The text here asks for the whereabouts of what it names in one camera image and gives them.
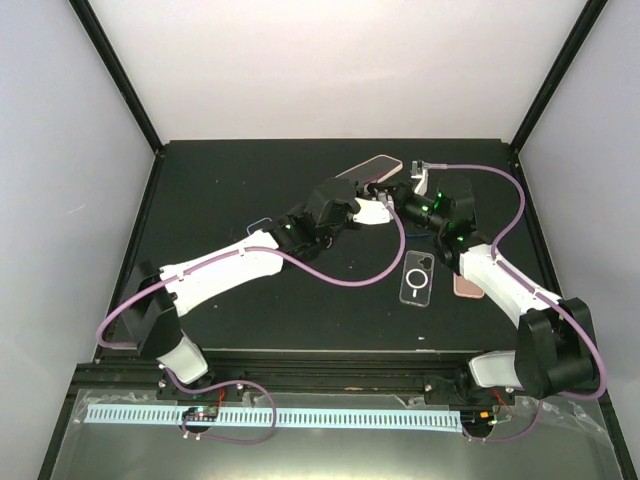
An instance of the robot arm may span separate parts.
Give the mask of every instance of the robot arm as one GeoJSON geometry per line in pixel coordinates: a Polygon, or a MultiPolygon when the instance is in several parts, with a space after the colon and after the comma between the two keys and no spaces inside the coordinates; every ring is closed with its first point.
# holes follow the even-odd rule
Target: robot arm
{"type": "MultiPolygon", "coordinates": [[[[440,260],[482,288],[518,329],[515,351],[489,352],[469,361],[475,387],[522,388],[529,395],[544,398],[593,380],[597,372],[589,350],[537,293],[560,304],[589,328],[586,305],[578,299],[564,301],[544,290],[499,252],[493,258],[490,245],[475,228],[473,195],[466,179],[445,176],[435,201],[421,195],[426,190],[426,171],[420,175],[414,168],[414,179],[415,188],[402,183],[373,184],[369,193],[374,199],[391,198],[403,220],[433,231],[440,260]],[[505,266],[516,276],[509,275],[505,266]]],[[[215,295],[255,278],[275,275],[286,266],[279,256],[245,249],[268,247],[308,261],[330,247],[342,229],[357,223],[388,223],[391,218],[386,201],[357,198],[349,181],[329,179],[313,191],[305,205],[234,245],[189,262],[166,265],[159,274],[148,264],[136,267],[125,294],[133,295],[158,280],[174,276],[178,280],[138,302],[122,317],[141,357],[157,359],[185,384],[206,385],[210,382],[207,363],[180,329],[179,317],[215,295]],[[225,254],[229,258],[190,271],[202,261],[225,254]]]]}
{"type": "Polygon", "coordinates": [[[586,304],[577,298],[564,300],[545,290],[499,251],[492,252],[491,245],[476,229],[474,198],[464,177],[443,176],[435,200],[420,195],[418,187],[396,183],[369,188],[374,194],[391,195],[403,220],[432,231],[441,262],[482,288],[518,331],[515,351],[489,352],[469,361],[475,385],[518,388],[536,398],[545,398],[593,382],[598,371],[589,348],[576,330],[550,308],[550,304],[562,307],[592,339],[591,314],[586,304]]]}

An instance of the black corner post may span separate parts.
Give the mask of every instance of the black corner post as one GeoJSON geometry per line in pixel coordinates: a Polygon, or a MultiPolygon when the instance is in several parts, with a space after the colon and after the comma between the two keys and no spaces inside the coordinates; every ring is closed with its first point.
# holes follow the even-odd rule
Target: black corner post
{"type": "Polygon", "coordinates": [[[529,111],[524,117],[524,120],[520,124],[515,137],[511,141],[511,150],[514,153],[519,153],[522,150],[525,142],[533,132],[538,120],[542,116],[544,109],[551,100],[556,88],[560,85],[562,78],[571,66],[571,62],[575,58],[576,54],[580,50],[580,47],[584,43],[585,39],[589,35],[589,32],[596,23],[596,20],[600,16],[600,13],[607,4],[607,0],[588,0],[578,20],[571,29],[569,36],[564,42],[560,53],[556,57],[551,70],[544,79],[540,90],[538,91],[533,103],[529,107],[529,111]]]}
{"type": "Polygon", "coordinates": [[[163,150],[162,141],[153,128],[151,120],[149,120],[147,112],[145,112],[133,85],[131,85],[129,81],[129,77],[127,77],[116,52],[102,29],[98,17],[96,17],[93,8],[91,8],[89,0],[69,0],[69,3],[75,10],[82,26],[87,31],[89,38],[93,42],[107,70],[109,70],[113,81],[116,83],[118,90],[120,90],[120,94],[127,103],[136,122],[138,122],[147,142],[149,142],[151,150],[153,150],[156,155],[161,153],[163,150]]]}

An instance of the smartphone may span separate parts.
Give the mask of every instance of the smartphone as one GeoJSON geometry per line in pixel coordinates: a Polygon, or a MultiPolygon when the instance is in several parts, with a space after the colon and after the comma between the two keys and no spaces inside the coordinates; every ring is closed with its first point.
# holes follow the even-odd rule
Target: smartphone
{"type": "Polygon", "coordinates": [[[402,165],[402,160],[388,155],[378,155],[336,175],[336,178],[346,178],[364,187],[368,183],[384,182],[402,170],[402,165]]]}
{"type": "Polygon", "coordinates": [[[479,286],[455,273],[453,274],[453,293],[463,298],[484,297],[484,291],[479,286]]]}

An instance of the gray wall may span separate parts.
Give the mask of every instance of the gray wall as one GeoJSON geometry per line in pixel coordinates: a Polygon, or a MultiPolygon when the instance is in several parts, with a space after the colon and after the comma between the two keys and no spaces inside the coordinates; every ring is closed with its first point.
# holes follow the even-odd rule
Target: gray wall
{"type": "Polygon", "coordinates": [[[33,479],[153,155],[68,2],[0,2],[0,465],[33,479]]]}
{"type": "Polygon", "coordinates": [[[509,141],[584,2],[91,0],[165,142],[509,141]]]}
{"type": "Polygon", "coordinates": [[[522,161],[565,295],[591,307],[640,467],[640,2],[609,2],[522,161]]]}

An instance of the phone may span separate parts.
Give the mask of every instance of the phone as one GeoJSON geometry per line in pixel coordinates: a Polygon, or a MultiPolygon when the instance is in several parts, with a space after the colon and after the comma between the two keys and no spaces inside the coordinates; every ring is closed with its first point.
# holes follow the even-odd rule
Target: phone
{"type": "Polygon", "coordinates": [[[484,297],[484,290],[456,273],[453,274],[453,293],[463,298],[484,297]]]}
{"type": "Polygon", "coordinates": [[[368,183],[384,182],[402,170],[402,166],[402,160],[388,155],[378,155],[336,175],[336,178],[346,178],[364,187],[368,183]]]}

